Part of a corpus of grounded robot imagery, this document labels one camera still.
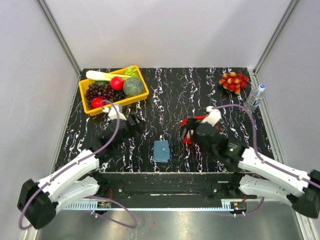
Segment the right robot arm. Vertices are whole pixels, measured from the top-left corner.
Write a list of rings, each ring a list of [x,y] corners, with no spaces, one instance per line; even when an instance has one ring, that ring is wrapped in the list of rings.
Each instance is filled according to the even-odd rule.
[[[233,198],[241,195],[265,197],[285,203],[299,214],[317,219],[320,215],[320,172],[298,170],[259,154],[253,147],[221,135],[218,123],[205,116],[180,123],[183,143],[197,144],[236,173],[227,186]]]

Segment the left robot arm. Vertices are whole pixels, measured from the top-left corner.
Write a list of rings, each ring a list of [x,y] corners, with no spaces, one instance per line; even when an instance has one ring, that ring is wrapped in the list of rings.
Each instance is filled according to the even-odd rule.
[[[128,116],[113,113],[107,128],[94,138],[69,163],[38,180],[23,183],[18,198],[20,210],[18,226],[27,219],[39,230],[48,225],[65,207],[83,198],[102,198],[111,194],[110,182],[99,172],[99,167],[112,157],[124,140],[142,134],[145,121],[135,113]]]

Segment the blue card holder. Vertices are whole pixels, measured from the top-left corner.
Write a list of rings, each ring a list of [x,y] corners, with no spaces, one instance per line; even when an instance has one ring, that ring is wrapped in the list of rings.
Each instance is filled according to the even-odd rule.
[[[167,140],[157,140],[153,144],[153,161],[155,163],[168,163],[170,148]]]

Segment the red plastic bin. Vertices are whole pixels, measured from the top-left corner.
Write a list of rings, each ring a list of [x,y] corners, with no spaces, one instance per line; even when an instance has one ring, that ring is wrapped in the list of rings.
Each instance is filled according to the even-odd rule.
[[[220,134],[220,129],[208,123],[201,123],[206,117],[194,116],[180,123],[180,139],[183,143],[193,143],[206,147],[211,145],[224,146],[228,140]]]

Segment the yellow plastic tray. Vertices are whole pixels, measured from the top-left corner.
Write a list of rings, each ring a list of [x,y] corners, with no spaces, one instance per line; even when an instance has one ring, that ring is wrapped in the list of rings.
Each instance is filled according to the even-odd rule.
[[[102,72],[88,70],[86,79],[78,84],[84,112],[95,116],[103,112],[102,100],[122,106],[145,100],[149,95],[148,87],[136,65]]]

